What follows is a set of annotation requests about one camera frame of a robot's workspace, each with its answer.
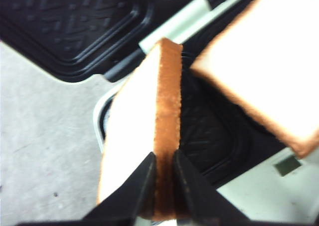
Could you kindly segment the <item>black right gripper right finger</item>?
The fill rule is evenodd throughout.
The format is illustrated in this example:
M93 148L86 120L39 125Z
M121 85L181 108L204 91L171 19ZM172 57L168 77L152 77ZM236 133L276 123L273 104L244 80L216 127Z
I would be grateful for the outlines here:
M181 150L176 150L173 156L173 182L178 226L236 226L249 222Z

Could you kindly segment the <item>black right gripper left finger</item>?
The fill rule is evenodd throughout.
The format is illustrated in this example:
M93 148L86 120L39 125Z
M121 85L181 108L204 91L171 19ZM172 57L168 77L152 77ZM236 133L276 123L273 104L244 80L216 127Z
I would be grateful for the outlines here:
M156 187L156 157L149 153L127 180L92 209L93 226L151 226Z

